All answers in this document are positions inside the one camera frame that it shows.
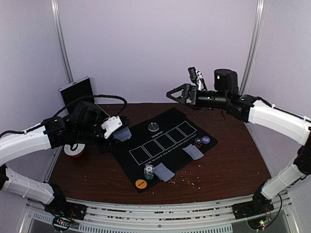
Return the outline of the blue playing card deck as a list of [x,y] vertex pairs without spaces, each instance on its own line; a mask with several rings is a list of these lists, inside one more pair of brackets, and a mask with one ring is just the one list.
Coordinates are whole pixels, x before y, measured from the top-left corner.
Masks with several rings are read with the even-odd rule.
[[117,130],[113,133],[115,139],[124,142],[132,137],[132,134],[128,127]]

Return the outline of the clear dealer button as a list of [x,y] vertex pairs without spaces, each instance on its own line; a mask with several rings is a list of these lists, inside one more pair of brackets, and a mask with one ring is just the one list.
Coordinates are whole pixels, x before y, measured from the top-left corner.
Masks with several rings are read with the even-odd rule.
[[159,130],[159,125],[156,122],[151,122],[148,125],[148,130],[151,132],[156,132]]

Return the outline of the small poker chip stack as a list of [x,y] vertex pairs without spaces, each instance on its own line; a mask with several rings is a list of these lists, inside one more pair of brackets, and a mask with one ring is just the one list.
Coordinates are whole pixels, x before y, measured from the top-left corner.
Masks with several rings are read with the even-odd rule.
[[197,148],[201,148],[202,145],[203,145],[203,142],[202,142],[202,139],[201,138],[195,138],[194,140],[194,145],[197,147]]

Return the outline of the purple small blind button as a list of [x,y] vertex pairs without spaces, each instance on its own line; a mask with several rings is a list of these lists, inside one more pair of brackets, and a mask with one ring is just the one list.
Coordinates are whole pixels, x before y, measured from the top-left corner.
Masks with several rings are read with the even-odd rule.
[[202,140],[203,144],[209,144],[210,143],[210,137],[208,137],[208,136],[203,136],[201,140]]

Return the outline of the dealt playing card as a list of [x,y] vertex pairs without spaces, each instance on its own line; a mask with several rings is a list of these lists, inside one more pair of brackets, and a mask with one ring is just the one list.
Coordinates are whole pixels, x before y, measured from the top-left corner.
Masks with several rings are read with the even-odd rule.
[[193,160],[199,160],[204,157],[204,154],[196,146],[189,148],[188,154]]
[[166,167],[162,167],[160,169],[160,172],[159,172],[159,178],[164,181],[164,182],[167,182],[169,181],[172,177],[175,176],[175,173],[172,172],[171,170],[169,170],[168,168]]
[[163,182],[167,182],[175,176],[175,174],[162,163],[155,166],[154,174]]
[[192,144],[188,145],[182,150],[186,152],[193,160],[198,160],[204,156],[202,152],[196,146]]

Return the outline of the multicolour poker chip stack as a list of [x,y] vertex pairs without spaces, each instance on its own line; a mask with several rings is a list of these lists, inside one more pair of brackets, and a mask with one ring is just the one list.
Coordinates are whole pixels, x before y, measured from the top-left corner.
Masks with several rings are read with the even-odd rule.
[[147,180],[152,180],[154,177],[154,166],[152,164],[148,164],[144,167],[144,177]]

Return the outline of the orange big blind button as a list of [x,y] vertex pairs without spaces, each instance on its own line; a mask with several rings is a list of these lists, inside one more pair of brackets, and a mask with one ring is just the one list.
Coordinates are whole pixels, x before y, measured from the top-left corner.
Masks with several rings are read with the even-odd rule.
[[138,189],[145,189],[147,187],[147,182],[144,179],[138,179],[135,182],[135,186]]

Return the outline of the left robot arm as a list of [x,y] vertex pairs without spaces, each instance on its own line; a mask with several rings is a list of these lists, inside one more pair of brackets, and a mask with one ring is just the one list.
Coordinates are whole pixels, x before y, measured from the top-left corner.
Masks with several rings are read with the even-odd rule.
[[0,189],[39,201],[60,216],[70,211],[59,186],[42,183],[23,176],[6,164],[38,151],[68,145],[76,150],[79,145],[95,145],[99,150],[112,150],[119,140],[114,133],[129,125],[129,118],[110,116],[98,105],[79,101],[74,111],[66,116],[55,115],[21,132],[9,131],[0,135]]

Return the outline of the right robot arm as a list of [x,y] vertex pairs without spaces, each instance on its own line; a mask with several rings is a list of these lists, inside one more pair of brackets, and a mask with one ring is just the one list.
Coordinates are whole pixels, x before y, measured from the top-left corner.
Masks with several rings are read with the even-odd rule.
[[297,157],[276,176],[266,181],[253,195],[249,210],[260,214],[268,201],[311,173],[311,120],[275,107],[262,97],[240,95],[238,75],[230,69],[214,70],[214,90],[208,90],[200,71],[188,68],[191,83],[185,83],[166,96],[192,109],[220,109],[228,115],[280,133],[301,147]]

